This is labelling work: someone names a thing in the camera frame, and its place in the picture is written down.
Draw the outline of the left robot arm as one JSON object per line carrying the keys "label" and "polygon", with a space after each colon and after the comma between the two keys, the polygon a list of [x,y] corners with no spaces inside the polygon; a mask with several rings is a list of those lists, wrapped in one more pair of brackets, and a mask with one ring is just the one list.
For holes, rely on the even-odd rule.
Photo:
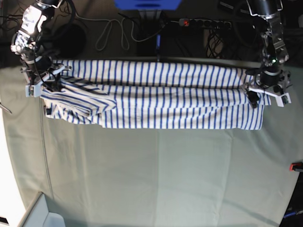
{"label": "left robot arm", "polygon": [[289,54],[284,43],[284,30],[280,11],[280,0],[248,0],[250,15],[261,20],[260,37],[263,41],[262,60],[259,68],[246,71],[253,79],[242,85],[242,89],[252,108],[257,108],[260,94],[276,99],[277,106],[284,107],[291,103],[286,91],[290,86],[290,72],[284,69]]}

